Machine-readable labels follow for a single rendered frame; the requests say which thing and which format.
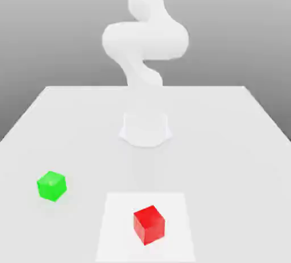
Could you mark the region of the small red cube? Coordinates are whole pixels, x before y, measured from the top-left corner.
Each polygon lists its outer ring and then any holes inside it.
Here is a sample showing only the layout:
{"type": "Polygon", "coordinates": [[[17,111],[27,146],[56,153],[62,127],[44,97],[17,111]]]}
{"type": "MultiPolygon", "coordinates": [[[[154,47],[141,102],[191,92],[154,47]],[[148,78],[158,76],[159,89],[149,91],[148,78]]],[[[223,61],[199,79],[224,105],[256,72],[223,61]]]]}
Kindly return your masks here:
{"type": "Polygon", "coordinates": [[[134,213],[134,231],[144,245],[165,236],[165,219],[154,205],[134,213]]]}

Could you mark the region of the small green cube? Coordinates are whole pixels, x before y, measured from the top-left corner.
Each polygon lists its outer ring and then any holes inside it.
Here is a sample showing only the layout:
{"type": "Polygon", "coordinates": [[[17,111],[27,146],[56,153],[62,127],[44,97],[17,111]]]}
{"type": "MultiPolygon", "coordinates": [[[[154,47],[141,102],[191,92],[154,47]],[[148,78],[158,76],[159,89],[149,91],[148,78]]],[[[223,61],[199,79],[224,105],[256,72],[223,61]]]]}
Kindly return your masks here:
{"type": "Polygon", "coordinates": [[[65,176],[53,171],[48,171],[37,180],[40,197],[56,202],[66,191],[65,176]]]}

